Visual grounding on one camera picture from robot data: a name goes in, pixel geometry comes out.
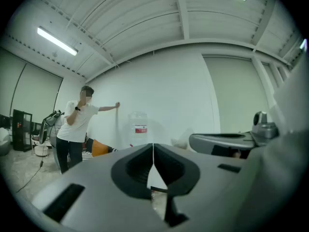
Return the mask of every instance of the floor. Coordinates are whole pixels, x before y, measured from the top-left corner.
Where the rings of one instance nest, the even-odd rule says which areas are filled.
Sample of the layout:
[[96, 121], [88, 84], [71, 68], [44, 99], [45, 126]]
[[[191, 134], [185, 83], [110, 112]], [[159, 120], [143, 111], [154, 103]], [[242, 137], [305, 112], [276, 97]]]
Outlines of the floor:
[[[0, 170], [12, 192], [23, 187], [40, 168], [41, 157], [32, 153], [15, 151], [13, 149], [6, 156], [0, 157]], [[48, 183], [60, 177], [52, 150], [49, 156], [43, 157], [43, 166], [33, 179], [20, 190], [20, 195], [32, 201], [33, 197]]]

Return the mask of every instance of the person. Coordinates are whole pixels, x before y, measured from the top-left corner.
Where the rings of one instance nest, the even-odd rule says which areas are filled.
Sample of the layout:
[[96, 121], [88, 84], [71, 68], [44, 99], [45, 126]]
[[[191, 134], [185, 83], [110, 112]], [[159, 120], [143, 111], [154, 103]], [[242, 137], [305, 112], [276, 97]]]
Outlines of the person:
[[79, 101], [69, 101], [64, 113], [66, 122], [60, 128], [56, 139], [57, 157], [63, 174], [68, 170], [67, 156], [70, 154], [71, 167], [83, 160], [82, 150], [85, 140], [88, 123], [93, 115], [101, 111], [109, 111], [118, 108], [120, 103], [115, 106], [96, 107], [90, 105], [94, 90], [89, 86], [82, 87]]
[[56, 150], [56, 138], [57, 134], [61, 128], [61, 126], [64, 124], [64, 113], [62, 113], [59, 118], [55, 121], [55, 124], [49, 128], [47, 135], [49, 135], [49, 142], [52, 146], [53, 150], [53, 155], [56, 163], [57, 170], [60, 170], [60, 165], [58, 161], [58, 156], [57, 156], [57, 150]]

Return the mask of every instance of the wire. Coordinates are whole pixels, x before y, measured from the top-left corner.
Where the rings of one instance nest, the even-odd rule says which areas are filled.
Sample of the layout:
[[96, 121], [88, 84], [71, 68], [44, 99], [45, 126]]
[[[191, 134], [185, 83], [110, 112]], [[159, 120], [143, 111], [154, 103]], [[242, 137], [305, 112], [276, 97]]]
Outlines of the wire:
[[20, 188], [16, 193], [18, 193], [21, 189], [23, 189], [26, 185], [28, 185], [28, 183], [33, 179], [33, 177], [31, 177], [31, 179], [22, 188]]

